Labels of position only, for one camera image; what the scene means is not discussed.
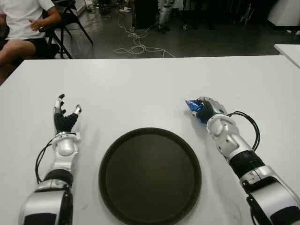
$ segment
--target round tray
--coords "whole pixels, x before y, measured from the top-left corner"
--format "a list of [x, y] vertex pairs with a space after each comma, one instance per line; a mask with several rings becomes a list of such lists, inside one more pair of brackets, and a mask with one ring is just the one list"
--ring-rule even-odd
[[159, 128], [141, 128], [111, 145], [98, 181], [106, 206], [122, 222], [171, 225], [196, 203], [201, 170], [182, 138]]

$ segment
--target person's hand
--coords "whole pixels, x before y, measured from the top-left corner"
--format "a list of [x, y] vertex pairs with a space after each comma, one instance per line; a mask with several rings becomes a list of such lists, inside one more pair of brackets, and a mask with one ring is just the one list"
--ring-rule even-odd
[[30, 22], [30, 27], [33, 31], [38, 31], [42, 27], [41, 20], [29, 20], [29, 22]]

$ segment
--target black cable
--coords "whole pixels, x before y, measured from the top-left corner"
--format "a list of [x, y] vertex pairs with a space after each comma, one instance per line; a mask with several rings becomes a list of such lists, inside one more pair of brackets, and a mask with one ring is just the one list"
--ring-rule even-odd
[[254, 127], [254, 130], [255, 130], [255, 142], [253, 144], [252, 149], [253, 149], [253, 151], [256, 151], [256, 149], [257, 149], [257, 147], [258, 147], [258, 145], [260, 143], [260, 139], [261, 139], [261, 135], [260, 135], [260, 132], [259, 132], [258, 125], [254, 121], [254, 119], [252, 119], [249, 115], [245, 114], [244, 112], [235, 111], [233, 113], [228, 114], [227, 116], [231, 117], [232, 115], [243, 116], [243, 117], [245, 117], [252, 124], [252, 126]]
[[39, 184], [40, 182], [42, 182], [42, 180], [41, 180], [41, 178], [39, 177], [39, 174], [38, 174], [38, 167], [39, 167], [39, 165], [40, 165], [40, 163], [41, 163], [41, 161], [42, 161], [42, 158], [43, 158], [43, 156], [44, 156], [44, 154], [45, 154], [45, 152], [46, 152], [46, 149], [50, 146], [50, 145], [52, 145], [52, 144], [50, 144], [51, 143], [51, 141], [52, 141], [53, 139], [51, 139], [49, 142], [48, 142], [48, 144], [39, 152], [39, 154], [38, 154], [38, 156], [37, 156], [37, 159], [36, 159], [36, 164], [35, 164], [35, 174], [36, 174], [36, 179], [37, 179], [37, 183]]
[[251, 219], [252, 219], [253, 225], [256, 225], [256, 222], [254, 220], [253, 210], [250, 210], [250, 213], [251, 213]]

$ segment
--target robotic arm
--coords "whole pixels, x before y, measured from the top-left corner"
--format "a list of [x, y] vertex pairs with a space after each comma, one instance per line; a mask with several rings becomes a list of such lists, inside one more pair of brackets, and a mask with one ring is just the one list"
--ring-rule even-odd
[[21, 225], [71, 225], [73, 215], [72, 164], [78, 153], [79, 133], [71, 133], [72, 127], [81, 113], [76, 106], [69, 116], [61, 110], [64, 94], [60, 95], [54, 105], [54, 124], [56, 135], [52, 139], [55, 160], [44, 180], [37, 177], [37, 189], [24, 203], [19, 224]]
[[261, 225], [300, 224], [300, 198], [240, 136], [226, 109], [209, 97], [200, 97], [193, 104], [196, 105], [193, 114], [207, 123], [207, 131], [217, 149], [239, 177], [257, 222]]

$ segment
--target gray floor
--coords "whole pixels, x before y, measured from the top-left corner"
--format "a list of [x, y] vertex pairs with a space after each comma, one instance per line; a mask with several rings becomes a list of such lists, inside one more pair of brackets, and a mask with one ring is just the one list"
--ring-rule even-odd
[[[98, 12], [85, 11], [80, 20], [94, 45], [81, 30], [76, 30], [77, 26], [71, 26], [73, 37], [65, 34], [65, 46], [75, 59], [161, 58], [163, 55], [163, 52], [144, 52], [141, 55], [114, 52], [117, 48], [134, 46], [132, 38], [118, 26], [119, 21], [130, 28], [131, 15], [120, 16], [113, 11], [100, 16]], [[275, 55], [278, 52], [274, 44], [300, 44], [300, 36], [285, 30], [275, 31], [267, 25], [216, 24], [215, 30], [209, 30], [204, 23], [199, 23], [197, 30], [190, 27], [182, 30], [182, 25], [179, 18], [172, 18], [171, 30], [166, 34], [158, 33], [157, 26], [154, 26], [149, 35], [141, 39], [142, 44], [166, 49], [176, 57]]]

